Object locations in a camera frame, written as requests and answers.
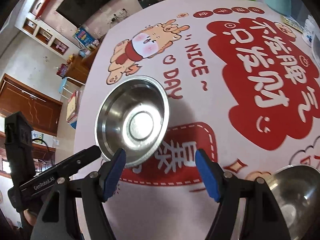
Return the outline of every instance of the wooden door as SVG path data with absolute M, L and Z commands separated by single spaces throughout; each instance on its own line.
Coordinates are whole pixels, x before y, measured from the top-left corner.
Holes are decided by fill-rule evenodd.
M 62 103 L 4 75 L 0 90 L 0 113 L 21 111 L 34 130 L 57 136 Z

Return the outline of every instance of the toy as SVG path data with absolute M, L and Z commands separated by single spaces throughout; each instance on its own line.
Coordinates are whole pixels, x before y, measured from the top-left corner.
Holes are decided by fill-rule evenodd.
M 71 54 L 67 60 L 67 65 L 71 65 L 74 60 L 75 60 L 75 55 Z

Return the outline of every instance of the cartoon dog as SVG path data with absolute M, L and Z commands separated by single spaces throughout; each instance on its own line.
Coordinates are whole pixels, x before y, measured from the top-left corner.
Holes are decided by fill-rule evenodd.
M 173 24 L 175 21 L 158 23 L 142 30 L 132 40 L 124 40 L 117 44 L 110 59 L 107 84 L 119 81 L 123 73 L 127 76 L 136 73 L 141 67 L 137 62 L 164 52 L 174 41 L 181 39 L 179 33 L 189 29 L 190 26 L 178 27 L 177 24 Z

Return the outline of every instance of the window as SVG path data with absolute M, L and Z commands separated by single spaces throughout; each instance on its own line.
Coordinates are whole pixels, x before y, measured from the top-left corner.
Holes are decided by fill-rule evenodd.
M 6 173 L 9 173 L 9 174 L 11 173 L 8 160 L 2 159 L 2 170 L 5 171 Z

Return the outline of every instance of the blue gripper pad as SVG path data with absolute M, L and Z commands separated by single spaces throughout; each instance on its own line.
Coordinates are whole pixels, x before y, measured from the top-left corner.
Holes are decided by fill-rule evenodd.
M 124 149 L 119 149 L 112 160 L 110 161 L 112 167 L 104 181 L 103 200 L 107 201 L 108 198 L 112 197 L 113 193 L 117 188 L 118 181 L 124 169 L 126 163 L 126 154 Z
M 206 160 L 203 155 L 207 156 L 204 151 L 203 153 L 201 153 L 199 150 L 196 151 L 196 166 L 198 168 L 198 171 L 200 173 L 200 176 L 209 196 L 213 198 L 216 202 L 219 202 L 221 198 L 219 193 L 219 186 L 207 163 L 208 160 L 210 162 L 211 160 L 209 158 L 207 158 L 208 160 Z

